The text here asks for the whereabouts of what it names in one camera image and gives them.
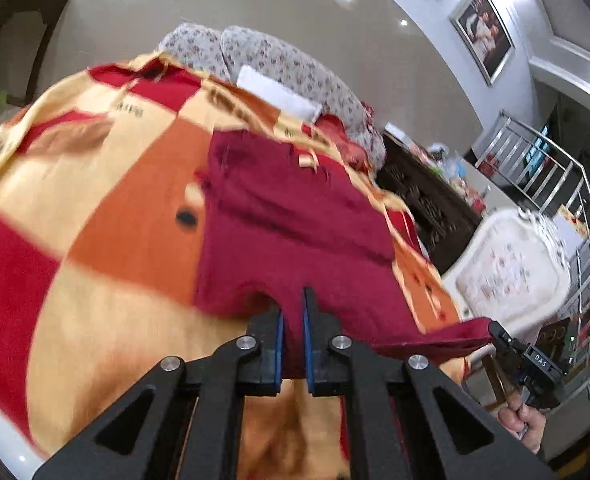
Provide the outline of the person's right hand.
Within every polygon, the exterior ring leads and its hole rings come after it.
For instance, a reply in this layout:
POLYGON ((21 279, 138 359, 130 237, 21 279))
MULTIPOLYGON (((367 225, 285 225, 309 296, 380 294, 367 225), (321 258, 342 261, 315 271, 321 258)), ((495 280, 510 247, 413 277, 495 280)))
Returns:
POLYGON ((514 391, 507 398, 507 405, 498 411, 498 420, 513 437, 520 440, 530 452, 538 454, 546 429, 546 416, 536 408, 526 405, 522 396, 514 391))

